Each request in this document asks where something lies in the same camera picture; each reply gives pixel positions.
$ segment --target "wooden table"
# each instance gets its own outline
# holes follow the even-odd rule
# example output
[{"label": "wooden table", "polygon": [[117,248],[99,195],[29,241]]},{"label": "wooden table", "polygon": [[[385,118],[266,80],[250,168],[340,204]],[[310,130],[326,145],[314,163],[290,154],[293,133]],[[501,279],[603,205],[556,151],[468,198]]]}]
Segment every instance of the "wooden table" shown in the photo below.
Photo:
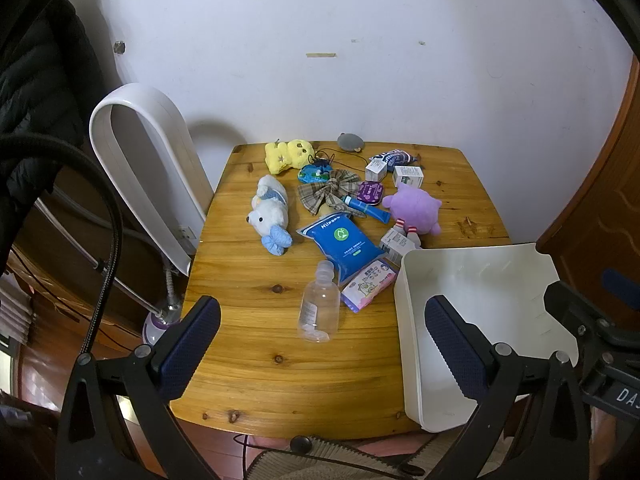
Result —
[{"label": "wooden table", "polygon": [[[316,149],[338,147],[317,142]],[[362,155],[392,148],[419,154],[422,188],[442,200],[442,234],[423,237],[425,247],[509,244],[510,240],[482,184],[459,150],[367,142]],[[336,160],[362,168],[345,152]],[[236,146],[220,180],[202,231],[186,293],[185,313],[203,294],[222,307],[222,325],[171,408],[175,415],[220,430],[290,438],[369,438],[415,430],[404,414],[398,324],[393,287],[354,314],[341,308],[336,337],[313,344],[298,337],[300,301],[322,253],[295,234],[311,223],[297,194],[298,170],[278,176],[289,195],[289,232],[294,244],[273,256],[246,222],[257,181],[268,172],[264,145]],[[396,188],[391,175],[385,191]],[[374,242],[391,227],[355,219]]]}]

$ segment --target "purple tin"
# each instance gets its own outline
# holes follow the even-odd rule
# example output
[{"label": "purple tin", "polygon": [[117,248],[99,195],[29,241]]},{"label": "purple tin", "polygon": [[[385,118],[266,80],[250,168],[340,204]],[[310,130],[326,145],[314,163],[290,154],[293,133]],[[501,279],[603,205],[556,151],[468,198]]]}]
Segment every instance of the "purple tin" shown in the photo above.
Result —
[{"label": "purple tin", "polygon": [[356,198],[365,204],[376,205],[382,200],[385,187],[379,182],[365,180],[360,184]]}]

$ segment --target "black jacket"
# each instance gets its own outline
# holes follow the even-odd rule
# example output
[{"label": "black jacket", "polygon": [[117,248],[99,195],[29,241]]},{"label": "black jacket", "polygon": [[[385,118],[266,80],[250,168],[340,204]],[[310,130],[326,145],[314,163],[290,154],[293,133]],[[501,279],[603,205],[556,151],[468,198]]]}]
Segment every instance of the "black jacket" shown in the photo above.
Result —
[{"label": "black jacket", "polygon": [[[50,135],[80,146],[106,94],[95,53],[68,0],[52,0],[0,73],[0,135]],[[0,161],[0,269],[25,216],[60,165],[41,158]]]}]

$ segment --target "blue gripper pad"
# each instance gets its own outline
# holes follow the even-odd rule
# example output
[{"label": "blue gripper pad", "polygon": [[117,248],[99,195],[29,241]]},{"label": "blue gripper pad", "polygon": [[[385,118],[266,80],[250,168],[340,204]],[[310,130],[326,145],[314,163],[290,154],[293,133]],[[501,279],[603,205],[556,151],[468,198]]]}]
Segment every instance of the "blue gripper pad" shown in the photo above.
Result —
[{"label": "blue gripper pad", "polygon": [[156,343],[151,369],[164,402],[182,396],[219,328],[220,305],[214,298],[203,296]]},{"label": "blue gripper pad", "polygon": [[489,370],[495,365],[491,344],[444,296],[427,301],[424,322],[462,394],[481,402],[489,391]]},{"label": "blue gripper pad", "polygon": [[640,285],[615,269],[605,269],[602,286],[633,310],[640,310]]}]

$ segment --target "clear plastic bottle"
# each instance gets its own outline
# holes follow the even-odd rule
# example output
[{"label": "clear plastic bottle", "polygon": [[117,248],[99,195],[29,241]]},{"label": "clear plastic bottle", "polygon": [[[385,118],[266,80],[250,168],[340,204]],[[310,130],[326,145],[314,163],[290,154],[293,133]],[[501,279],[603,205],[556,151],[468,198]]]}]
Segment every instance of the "clear plastic bottle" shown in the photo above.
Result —
[{"label": "clear plastic bottle", "polygon": [[315,343],[329,341],[338,330],[340,319],[340,289],[334,283],[334,264],[318,263],[316,280],[305,288],[300,305],[298,333]]}]

